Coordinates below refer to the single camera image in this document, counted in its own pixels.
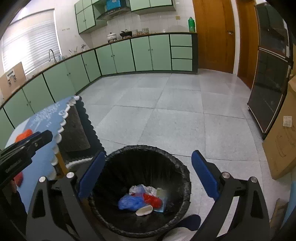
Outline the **brown cardboard box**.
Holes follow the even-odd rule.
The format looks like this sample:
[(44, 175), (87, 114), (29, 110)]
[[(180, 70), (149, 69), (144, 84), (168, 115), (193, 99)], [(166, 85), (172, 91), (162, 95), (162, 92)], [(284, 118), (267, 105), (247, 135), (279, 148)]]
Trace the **brown cardboard box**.
[(27, 78), (21, 62), (4, 73), (1, 77), (1, 92), (4, 100), (7, 100), (26, 81)]

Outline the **blue box on hood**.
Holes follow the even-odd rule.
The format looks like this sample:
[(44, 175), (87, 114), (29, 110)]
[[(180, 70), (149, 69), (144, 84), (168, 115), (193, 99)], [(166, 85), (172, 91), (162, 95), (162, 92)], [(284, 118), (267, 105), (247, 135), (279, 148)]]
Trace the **blue box on hood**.
[(121, 7), (120, 0), (107, 0), (106, 1), (106, 8), (108, 11), (110, 11), (112, 9), (120, 8), (120, 7)]

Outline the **black trash bin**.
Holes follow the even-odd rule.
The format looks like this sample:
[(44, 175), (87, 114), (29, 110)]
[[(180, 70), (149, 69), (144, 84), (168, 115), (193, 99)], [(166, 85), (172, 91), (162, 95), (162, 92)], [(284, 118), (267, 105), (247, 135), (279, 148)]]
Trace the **black trash bin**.
[(136, 145), (106, 157), (88, 203), (112, 232), (147, 238), (174, 227), (185, 216), (190, 195), (187, 166), (165, 150)]

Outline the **green bottle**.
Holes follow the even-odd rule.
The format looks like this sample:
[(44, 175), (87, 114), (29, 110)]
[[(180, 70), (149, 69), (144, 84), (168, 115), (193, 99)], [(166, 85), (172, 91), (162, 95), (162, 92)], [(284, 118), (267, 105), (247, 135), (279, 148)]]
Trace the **green bottle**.
[(188, 27), (189, 27), (189, 32), (191, 32), (191, 33), (196, 32), (196, 29), (195, 29), (195, 21), (194, 21), (194, 19), (192, 17), (189, 17)]

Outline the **black glass cabinet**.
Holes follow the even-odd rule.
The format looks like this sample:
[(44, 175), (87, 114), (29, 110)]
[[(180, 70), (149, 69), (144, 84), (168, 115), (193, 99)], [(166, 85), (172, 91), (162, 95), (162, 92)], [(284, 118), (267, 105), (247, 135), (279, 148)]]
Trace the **black glass cabinet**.
[(258, 23), (258, 58), (248, 109), (265, 139), (285, 96), (293, 67), (291, 32), (280, 13), (268, 2), (255, 6)]

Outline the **white cooking pot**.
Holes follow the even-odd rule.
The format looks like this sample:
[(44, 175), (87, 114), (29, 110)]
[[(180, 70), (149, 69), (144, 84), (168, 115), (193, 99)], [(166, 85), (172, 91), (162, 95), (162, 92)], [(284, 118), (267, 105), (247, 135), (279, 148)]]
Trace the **white cooking pot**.
[(115, 42), (115, 41), (117, 41), (118, 40), (118, 38), (117, 38), (117, 34), (116, 33), (109, 33), (108, 35), (107, 35), (107, 42)]

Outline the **white tissue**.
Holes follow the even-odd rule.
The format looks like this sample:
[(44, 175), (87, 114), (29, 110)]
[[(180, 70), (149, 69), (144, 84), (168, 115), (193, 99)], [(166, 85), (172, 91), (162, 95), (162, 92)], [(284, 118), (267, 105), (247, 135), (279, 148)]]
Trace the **white tissue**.
[(137, 186), (132, 186), (129, 189), (129, 195), (136, 195), (136, 194), (144, 194), (147, 193), (149, 195), (156, 196), (157, 195), (157, 189), (155, 189), (152, 186), (145, 186), (145, 185), (137, 185)]

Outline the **brown wooden door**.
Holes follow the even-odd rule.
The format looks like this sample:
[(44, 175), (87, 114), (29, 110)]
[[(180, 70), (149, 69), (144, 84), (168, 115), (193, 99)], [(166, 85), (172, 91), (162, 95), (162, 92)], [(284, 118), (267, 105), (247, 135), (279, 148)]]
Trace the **brown wooden door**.
[(258, 54), (258, 24), (255, 1), (236, 1), (239, 30), (240, 55), (238, 77), (251, 88), (254, 82)]
[(198, 34), (199, 67), (232, 73), (235, 25), (230, 0), (193, 1)]

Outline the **orange foam net roll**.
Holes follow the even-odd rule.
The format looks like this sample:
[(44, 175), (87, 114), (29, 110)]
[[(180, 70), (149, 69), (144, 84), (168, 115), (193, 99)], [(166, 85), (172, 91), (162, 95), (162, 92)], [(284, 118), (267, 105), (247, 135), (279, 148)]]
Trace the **orange foam net roll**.
[(25, 131), (23, 131), (22, 133), (20, 133), (16, 139), (15, 139), (15, 143), (24, 140), (25, 138), (31, 136), (33, 134), (33, 131), (31, 129), (27, 129)]

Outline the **red plastic bag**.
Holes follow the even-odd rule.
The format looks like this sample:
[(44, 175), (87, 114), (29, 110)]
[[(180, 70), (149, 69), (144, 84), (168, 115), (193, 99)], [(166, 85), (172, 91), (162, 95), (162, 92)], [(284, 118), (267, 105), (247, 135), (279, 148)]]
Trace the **red plastic bag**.
[(159, 209), (162, 206), (162, 200), (157, 196), (149, 195), (147, 193), (143, 194), (144, 202), (151, 205), (154, 209)]

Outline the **green lower kitchen cabinets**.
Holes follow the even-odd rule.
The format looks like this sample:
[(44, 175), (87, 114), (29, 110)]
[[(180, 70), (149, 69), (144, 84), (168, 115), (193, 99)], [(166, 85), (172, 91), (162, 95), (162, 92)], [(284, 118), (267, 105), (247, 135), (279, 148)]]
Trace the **green lower kitchen cabinets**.
[(20, 123), (42, 109), (80, 93), (99, 78), (137, 72), (196, 74), (197, 33), (127, 38), (78, 53), (41, 71), (1, 105), (1, 148)]

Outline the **green upper wall cabinets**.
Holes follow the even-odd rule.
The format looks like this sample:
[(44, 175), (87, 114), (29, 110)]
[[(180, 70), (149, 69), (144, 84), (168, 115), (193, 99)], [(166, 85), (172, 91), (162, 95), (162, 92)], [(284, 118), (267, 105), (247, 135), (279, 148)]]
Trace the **green upper wall cabinets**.
[(93, 1), (81, 0), (74, 4), (76, 24), (79, 34), (92, 32), (105, 27), (111, 19), (125, 13), (138, 15), (155, 13), (158, 11), (174, 11), (175, 2), (167, 1)]

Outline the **white paper cup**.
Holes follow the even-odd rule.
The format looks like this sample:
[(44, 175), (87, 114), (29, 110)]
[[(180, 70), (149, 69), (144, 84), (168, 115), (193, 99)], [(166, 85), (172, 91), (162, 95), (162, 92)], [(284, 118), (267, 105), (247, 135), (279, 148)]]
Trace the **white paper cup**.
[(152, 213), (154, 208), (151, 205), (146, 205), (136, 211), (137, 216), (145, 216)]

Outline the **black wok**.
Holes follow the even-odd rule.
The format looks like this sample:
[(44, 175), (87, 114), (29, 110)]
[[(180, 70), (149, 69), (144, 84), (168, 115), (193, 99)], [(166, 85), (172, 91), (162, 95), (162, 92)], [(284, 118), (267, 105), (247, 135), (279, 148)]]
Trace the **black wok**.
[(129, 31), (129, 30), (121, 31), (120, 36), (122, 37), (122, 39), (130, 38), (132, 37), (132, 31)]

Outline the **blue plastic bag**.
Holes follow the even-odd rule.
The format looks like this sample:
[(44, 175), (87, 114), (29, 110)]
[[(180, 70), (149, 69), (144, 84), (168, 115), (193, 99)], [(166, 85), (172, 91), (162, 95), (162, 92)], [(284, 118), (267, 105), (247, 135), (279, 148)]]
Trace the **blue plastic bag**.
[(146, 205), (144, 198), (141, 196), (125, 195), (118, 202), (120, 210), (137, 211)]

